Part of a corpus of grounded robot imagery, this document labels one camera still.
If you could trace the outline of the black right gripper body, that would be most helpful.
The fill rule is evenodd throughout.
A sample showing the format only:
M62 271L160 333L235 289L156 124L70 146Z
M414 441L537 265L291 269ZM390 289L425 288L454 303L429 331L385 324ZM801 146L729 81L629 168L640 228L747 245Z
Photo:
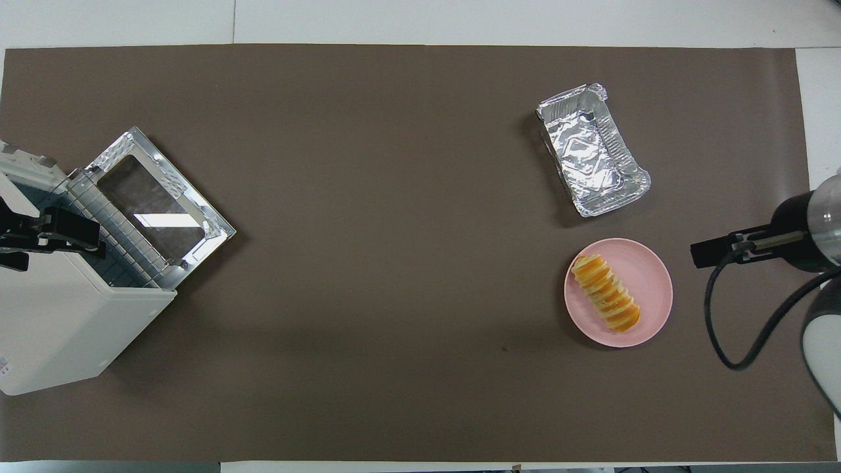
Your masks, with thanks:
M781 258L796 269L808 273L829 271L830 261L812 239L808 227L807 212L813 191L788 198L778 206L770 221L770 231L775 235L785 235L799 231L801 240L794 240L772 249L775 257Z

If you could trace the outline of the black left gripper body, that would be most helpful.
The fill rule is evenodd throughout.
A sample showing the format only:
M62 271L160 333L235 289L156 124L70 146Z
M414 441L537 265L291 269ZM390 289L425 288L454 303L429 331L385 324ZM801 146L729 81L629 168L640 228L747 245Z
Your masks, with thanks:
M14 212L1 198L1 266L12 271L26 272L29 269L29 254L45 250L40 236L40 227L45 223L45 214L37 217Z

